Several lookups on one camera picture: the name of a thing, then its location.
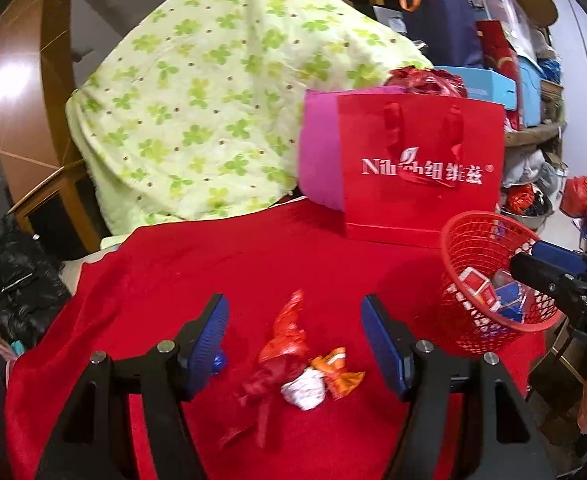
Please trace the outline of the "green clover quilt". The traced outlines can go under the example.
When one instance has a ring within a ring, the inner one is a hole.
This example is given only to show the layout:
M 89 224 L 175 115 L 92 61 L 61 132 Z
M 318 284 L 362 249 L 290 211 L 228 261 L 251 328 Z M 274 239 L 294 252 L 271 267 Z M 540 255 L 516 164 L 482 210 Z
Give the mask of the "green clover quilt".
M 73 91 L 74 143 L 114 235 L 249 214 L 298 180 L 307 90 L 428 60 L 341 0 L 166 0 Z

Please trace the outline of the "orange snack wrapper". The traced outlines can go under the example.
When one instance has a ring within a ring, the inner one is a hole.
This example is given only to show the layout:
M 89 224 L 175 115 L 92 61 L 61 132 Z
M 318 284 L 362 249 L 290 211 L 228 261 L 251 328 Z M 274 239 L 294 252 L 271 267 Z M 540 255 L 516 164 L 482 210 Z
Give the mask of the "orange snack wrapper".
M 347 370 L 347 351 L 344 347 L 333 349 L 327 356 L 317 356 L 311 361 L 311 366 L 323 375 L 325 385 L 335 400 L 348 396 L 365 378 L 364 372 Z

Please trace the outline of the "clear plastic storage box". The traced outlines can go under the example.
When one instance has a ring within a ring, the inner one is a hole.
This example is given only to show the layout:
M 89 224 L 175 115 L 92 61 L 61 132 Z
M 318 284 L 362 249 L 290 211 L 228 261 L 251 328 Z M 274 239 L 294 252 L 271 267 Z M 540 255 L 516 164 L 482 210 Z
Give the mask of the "clear plastic storage box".
M 504 34 L 516 53 L 536 61 L 530 23 L 516 0 L 468 0 L 477 21 L 500 21 Z

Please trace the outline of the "white paper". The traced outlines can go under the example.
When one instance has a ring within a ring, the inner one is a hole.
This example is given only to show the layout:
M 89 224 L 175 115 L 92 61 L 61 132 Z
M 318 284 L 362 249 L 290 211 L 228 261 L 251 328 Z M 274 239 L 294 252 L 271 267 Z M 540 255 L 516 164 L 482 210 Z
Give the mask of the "white paper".
M 311 411 L 325 400 L 324 374 L 316 368 L 307 367 L 299 377 L 282 385 L 280 393 L 289 404 L 301 411 Z

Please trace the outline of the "wooden cabinet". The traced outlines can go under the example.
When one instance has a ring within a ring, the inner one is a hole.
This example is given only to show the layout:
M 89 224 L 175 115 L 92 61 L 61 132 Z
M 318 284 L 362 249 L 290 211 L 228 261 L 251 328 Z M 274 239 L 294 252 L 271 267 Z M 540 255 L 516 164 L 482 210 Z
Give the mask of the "wooden cabinet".
M 54 171 L 10 210 L 21 229 L 34 235 L 59 260 L 74 260 L 100 249 L 109 234 L 85 163 Z

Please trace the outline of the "light blue shoe box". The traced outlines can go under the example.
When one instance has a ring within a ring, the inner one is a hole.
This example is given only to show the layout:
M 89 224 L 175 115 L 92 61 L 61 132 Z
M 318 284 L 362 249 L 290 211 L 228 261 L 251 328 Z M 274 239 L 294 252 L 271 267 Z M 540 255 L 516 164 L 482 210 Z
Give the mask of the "light blue shoe box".
M 501 104 L 505 110 L 517 108 L 516 81 L 494 70 L 461 66 L 438 66 L 463 79 L 469 99 Z

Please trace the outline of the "black puffer jacket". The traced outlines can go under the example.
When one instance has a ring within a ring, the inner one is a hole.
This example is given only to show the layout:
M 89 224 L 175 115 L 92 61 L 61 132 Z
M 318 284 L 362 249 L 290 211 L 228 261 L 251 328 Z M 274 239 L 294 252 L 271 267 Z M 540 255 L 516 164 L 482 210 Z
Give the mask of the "black puffer jacket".
M 24 232 L 14 216 L 0 219 L 0 334 L 35 347 L 70 300 L 62 265 Z

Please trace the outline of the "metal basin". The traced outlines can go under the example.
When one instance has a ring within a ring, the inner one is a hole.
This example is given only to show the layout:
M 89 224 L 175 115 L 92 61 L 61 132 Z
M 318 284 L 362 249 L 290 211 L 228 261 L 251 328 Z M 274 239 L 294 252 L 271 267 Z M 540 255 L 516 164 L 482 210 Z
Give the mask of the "metal basin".
M 537 196 L 537 200 L 530 207 L 531 214 L 515 214 L 504 207 L 499 208 L 499 212 L 508 218 L 526 226 L 533 232 L 537 232 L 545 226 L 547 219 L 553 214 L 553 205 L 545 195 Z

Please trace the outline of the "red white medicine box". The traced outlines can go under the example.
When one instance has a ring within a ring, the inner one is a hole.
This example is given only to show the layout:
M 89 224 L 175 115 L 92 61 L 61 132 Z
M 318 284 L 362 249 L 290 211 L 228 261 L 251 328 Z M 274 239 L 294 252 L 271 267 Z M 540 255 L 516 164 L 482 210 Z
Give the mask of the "red white medicine box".
M 491 311 L 499 310 L 499 307 L 501 307 L 499 296 L 497 296 L 491 281 L 484 274 L 472 266 L 467 266 L 459 274 L 459 280 L 479 304 L 483 304 L 484 307 L 488 307 Z

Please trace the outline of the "red plastic mesh basket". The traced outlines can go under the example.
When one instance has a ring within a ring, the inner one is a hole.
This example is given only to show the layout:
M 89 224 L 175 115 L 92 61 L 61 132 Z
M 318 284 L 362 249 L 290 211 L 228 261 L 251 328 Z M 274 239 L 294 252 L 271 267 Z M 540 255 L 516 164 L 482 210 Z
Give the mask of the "red plastic mesh basket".
M 561 319 L 550 296 L 525 286 L 525 320 L 503 318 L 471 296 L 459 274 L 472 266 L 495 289 L 517 282 L 510 274 L 510 259 L 529 254 L 539 238 L 515 220 L 483 211 L 468 211 L 450 219 L 441 233 L 444 264 L 439 318 L 445 333 L 459 348 L 475 354 L 495 351 L 522 336 L 544 333 Z

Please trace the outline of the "blue plastic bag ball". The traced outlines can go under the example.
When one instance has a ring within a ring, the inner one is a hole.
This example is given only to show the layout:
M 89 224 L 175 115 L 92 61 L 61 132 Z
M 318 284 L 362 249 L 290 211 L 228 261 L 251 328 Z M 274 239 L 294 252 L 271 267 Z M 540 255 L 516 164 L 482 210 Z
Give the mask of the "blue plastic bag ball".
M 212 362 L 211 374 L 217 375 L 224 370 L 224 368 L 228 365 L 228 358 L 225 356 L 225 352 L 223 350 L 219 350 L 216 352 Z

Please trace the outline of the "blue medicine box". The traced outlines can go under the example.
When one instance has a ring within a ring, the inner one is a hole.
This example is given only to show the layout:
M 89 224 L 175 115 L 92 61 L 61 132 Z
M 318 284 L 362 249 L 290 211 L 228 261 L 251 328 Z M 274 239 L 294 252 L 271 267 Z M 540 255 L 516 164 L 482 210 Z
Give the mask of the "blue medicine box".
M 516 323 L 525 320 L 525 286 L 519 282 L 510 282 L 495 289 L 495 295 L 496 302 L 491 307 L 492 312 Z

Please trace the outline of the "red liquor box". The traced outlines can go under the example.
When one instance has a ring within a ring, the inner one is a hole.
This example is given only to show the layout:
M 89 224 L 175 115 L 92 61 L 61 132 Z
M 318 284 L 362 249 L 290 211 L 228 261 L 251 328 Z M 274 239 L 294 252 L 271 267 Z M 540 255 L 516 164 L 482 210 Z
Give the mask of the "red liquor box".
M 485 67 L 514 81 L 516 104 L 507 110 L 510 128 L 517 131 L 522 126 L 521 119 L 521 78 L 516 51 L 507 40 L 500 21 L 476 21 Z

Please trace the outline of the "navy blue tote bag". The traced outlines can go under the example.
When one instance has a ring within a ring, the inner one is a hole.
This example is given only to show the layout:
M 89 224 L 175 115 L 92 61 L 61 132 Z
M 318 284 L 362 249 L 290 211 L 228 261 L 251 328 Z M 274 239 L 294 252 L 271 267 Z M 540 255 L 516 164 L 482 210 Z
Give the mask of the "navy blue tote bag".
M 483 67 L 475 17 L 468 0 L 399 0 L 407 36 L 423 41 L 435 66 Z

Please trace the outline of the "wooden shelf table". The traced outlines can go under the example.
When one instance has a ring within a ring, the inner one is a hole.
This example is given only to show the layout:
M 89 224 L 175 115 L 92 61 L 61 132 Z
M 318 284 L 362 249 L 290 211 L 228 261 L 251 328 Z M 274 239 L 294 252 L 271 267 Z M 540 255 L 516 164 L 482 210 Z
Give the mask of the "wooden shelf table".
M 519 131 L 510 131 L 505 133 L 505 146 L 507 148 L 521 148 L 522 146 L 543 144 L 560 136 L 566 126 L 566 122 L 550 122 Z

